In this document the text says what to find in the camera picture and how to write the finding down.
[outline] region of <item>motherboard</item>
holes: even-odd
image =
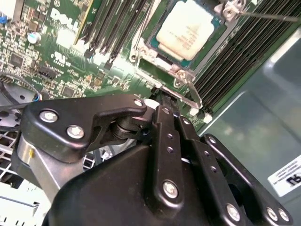
[[[281,44],[277,40],[297,27],[271,22],[270,34],[251,36],[255,26],[258,33],[268,32],[267,20],[238,17],[233,7],[292,16],[301,9],[298,0],[2,0],[0,71],[21,76],[43,99],[149,97],[154,87],[163,89],[179,99],[181,113],[199,129],[264,54]],[[277,36],[270,39],[274,31]],[[255,42],[264,39],[270,42],[260,57],[247,50],[262,49]],[[242,57],[227,62],[236,52],[252,64],[230,78],[227,70],[240,70],[233,62]],[[24,85],[9,76],[5,82]],[[205,103],[215,86],[217,97]]]

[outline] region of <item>silver screw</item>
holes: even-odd
[[[280,216],[282,217],[283,220],[285,220],[287,222],[290,221],[287,214],[282,209],[279,209],[278,211],[279,211],[279,214],[280,214]]]
[[[209,140],[210,140],[212,143],[216,144],[216,140],[215,140],[213,137],[209,137]]]
[[[226,206],[227,212],[229,213],[230,217],[235,221],[240,221],[240,214],[238,210],[231,204]]]
[[[67,134],[74,139],[81,139],[85,133],[82,127],[73,125],[68,127]]]
[[[57,121],[58,117],[54,112],[51,111],[43,111],[40,113],[40,119],[42,119],[45,122],[53,123]]]
[[[267,208],[267,212],[269,217],[274,220],[274,221],[278,221],[278,217],[276,215],[276,213],[274,212],[274,210],[272,210],[270,207]]]
[[[142,103],[141,100],[135,99],[135,100],[134,100],[134,103],[135,103],[135,105],[137,105],[137,106],[139,106],[139,107],[142,107],[142,106],[143,106],[143,103]]]
[[[183,118],[183,121],[184,121],[184,123],[185,123],[186,125],[189,125],[189,124],[190,124],[190,122],[189,122],[188,119],[186,119],[186,118]]]
[[[165,194],[171,199],[175,199],[178,196],[178,189],[176,188],[174,183],[172,183],[170,181],[164,182],[163,190],[164,190]]]
[[[167,108],[163,108],[162,111],[165,113],[165,114],[169,114],[169,110]]]

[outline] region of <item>metal rod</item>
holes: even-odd
[[[280,20],[280,21],[293,22],[293,23],[301,22],[301,18],[296,16],[271,15],[271,14],[260,14],[260,13],[250,13],[250,12],[239,12],[239,14],[241,16]]]

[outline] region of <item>white label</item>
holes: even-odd
[[[257,6],[257,0],[251,0],[251,2]]]
[[[301,186],[301,155],[269,176],[268,181],[279,197]]]
[[[69,29],[72,29],[75,32],[79,31],[79,23],[77,21],[72,25],[72,18],[68,18],[66,14],[61,14],[56,8],[52,8],[50,17],[54,20],[58,20],[61,24],[67,25]]]
[[[64,67],[65,65],[68,67],[71,66],[70,62],[66,61],[67,59],[66,56],[62,55],[59,52],[55,52],[54,54],[51,54],[51,58],[55,58],[53,62],[56,63],[57,65],[60,65],[61,67]]]

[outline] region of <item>capacitor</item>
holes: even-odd
[[[41,41],[41,39],[42,39],[41,35],[37,32],[29,33],[27,36],[27,40],[31,44],[37,44]]]

